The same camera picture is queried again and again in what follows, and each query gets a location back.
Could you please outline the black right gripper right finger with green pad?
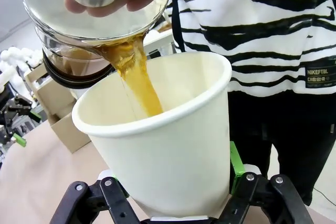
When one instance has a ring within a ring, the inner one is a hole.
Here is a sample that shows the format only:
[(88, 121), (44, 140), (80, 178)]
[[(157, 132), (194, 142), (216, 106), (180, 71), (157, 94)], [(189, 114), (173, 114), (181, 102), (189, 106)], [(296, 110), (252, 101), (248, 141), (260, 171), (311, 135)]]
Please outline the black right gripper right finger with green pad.
[(291, 180), (285, 175), (266, 179), (244, 167), (230, 142), (230, 192), (219, 223), (243, 223), (249, 207), (259, 207), (270, 223), (313, 223)]

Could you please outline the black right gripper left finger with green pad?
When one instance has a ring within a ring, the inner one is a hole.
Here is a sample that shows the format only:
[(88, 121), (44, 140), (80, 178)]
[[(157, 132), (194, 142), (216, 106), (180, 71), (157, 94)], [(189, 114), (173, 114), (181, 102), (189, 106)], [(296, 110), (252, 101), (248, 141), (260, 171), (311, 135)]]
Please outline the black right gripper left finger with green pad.
[(106, 177), (90, 186), (70, 184), (50, 223), (93, 223), (102, 211), (108, 211), (114, 223), (140, 222), (118, 180)]

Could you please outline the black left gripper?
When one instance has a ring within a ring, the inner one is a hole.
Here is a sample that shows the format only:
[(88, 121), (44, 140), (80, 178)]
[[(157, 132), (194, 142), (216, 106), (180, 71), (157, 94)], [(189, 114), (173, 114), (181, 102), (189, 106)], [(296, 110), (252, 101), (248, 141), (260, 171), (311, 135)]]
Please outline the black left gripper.
[(10, 120), (8, 108), (15, 103), (14, 109), (18, 115), (27, 115), (33, 121), (40, 123), (41, 116), (32, 110), (33, 103), (31, 100), (22, 95), (12, 93), (9, 87), (4, 87), (1, 92), (1, 125), (5, 127), (4, 139), (5, 142), (15, 142), (22, 147), (26, 147), (27, 141), (18, 134), (17, 130), (12, 129), (12, 119)]

